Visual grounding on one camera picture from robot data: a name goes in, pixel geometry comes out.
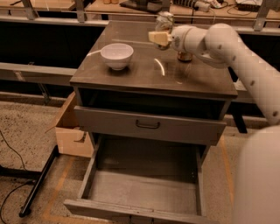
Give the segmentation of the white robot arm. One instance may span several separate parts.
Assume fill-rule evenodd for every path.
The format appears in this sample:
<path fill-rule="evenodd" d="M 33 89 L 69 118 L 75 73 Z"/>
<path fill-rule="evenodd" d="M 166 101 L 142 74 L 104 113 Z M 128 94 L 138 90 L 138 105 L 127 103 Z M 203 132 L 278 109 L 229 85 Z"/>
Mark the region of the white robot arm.
<path fill-rule="evenodd" d="M 280 224 L 280 73 L 246 47 L 227 24 L 151 31 L 149 41 L 192 53 L 213 67 L 234 70 L 269 127 L 253 134 L 241 149 L 235 174 L 233 224 Z"/>

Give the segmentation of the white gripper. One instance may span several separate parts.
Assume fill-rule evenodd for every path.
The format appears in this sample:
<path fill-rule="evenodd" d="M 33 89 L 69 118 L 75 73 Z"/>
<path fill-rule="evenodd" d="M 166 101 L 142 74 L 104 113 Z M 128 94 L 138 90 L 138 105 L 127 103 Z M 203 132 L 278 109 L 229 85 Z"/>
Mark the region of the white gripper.
<path fill-rule="evenodd" d="M 175 27 L 171 35 L 167 31 L 150 31 L 149 41 L 159 46 L 168 46 L 182 53 L 195 53 L 198 46 L 197 27 L 181 25 Z"/>

